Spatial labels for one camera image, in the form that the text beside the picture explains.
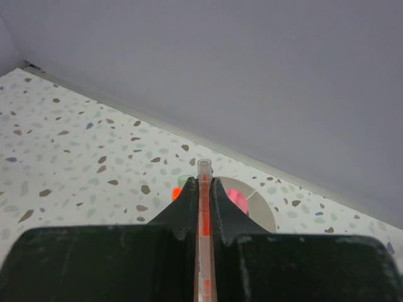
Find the pink object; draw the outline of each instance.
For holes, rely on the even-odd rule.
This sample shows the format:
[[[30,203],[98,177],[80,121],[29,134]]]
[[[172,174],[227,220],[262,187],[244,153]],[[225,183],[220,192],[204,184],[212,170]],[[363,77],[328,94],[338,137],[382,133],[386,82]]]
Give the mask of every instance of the pink object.
[[[240,208],[242,212],[247,214],[247,200],[245,195],[243,195],[237,189],[232,188],[226,189],[225,192],[227,193],[229,199],[231,199],[231,201],[235,203],[235,205]]]

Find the clear plastic tube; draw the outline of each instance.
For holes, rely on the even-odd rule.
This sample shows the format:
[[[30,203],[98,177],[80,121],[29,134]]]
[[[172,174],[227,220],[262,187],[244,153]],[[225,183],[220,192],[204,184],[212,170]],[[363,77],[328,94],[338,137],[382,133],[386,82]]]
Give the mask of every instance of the clear plastic tube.
[[[199,264],[201,298],[203,302],[212,300],[212,285],[210,272],[210,183],[213,178],[212,162],[200,159],[197,162],[199,180]]]

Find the terrazzo countertop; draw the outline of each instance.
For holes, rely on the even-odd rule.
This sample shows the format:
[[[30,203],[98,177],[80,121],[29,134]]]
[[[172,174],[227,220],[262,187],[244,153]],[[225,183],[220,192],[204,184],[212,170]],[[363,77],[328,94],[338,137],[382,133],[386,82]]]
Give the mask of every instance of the terrazzo countertop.
[[[257,190],[279,233],[369,235],[403,257],[398,228],[16,69],[0,78],[0,262],[29,228],[147,223],[200,158]]]

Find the gray wall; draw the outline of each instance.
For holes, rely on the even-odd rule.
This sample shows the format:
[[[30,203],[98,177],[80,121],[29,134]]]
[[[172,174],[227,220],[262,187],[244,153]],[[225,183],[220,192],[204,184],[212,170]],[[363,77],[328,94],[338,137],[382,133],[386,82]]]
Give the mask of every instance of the gray wall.
[[[23,59],[0,17],[0,76],[23,66]]]
[[[403,225],[403,1],[0,8],[23,55],[51,74]]]

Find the green object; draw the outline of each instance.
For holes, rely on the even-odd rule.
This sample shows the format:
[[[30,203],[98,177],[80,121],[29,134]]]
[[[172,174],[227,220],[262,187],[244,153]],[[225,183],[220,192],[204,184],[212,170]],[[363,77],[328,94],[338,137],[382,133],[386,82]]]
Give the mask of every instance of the green object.
[[[189,177],[193,177],[193,175],[182,175],[178,177],[178,187],[183,187]]]

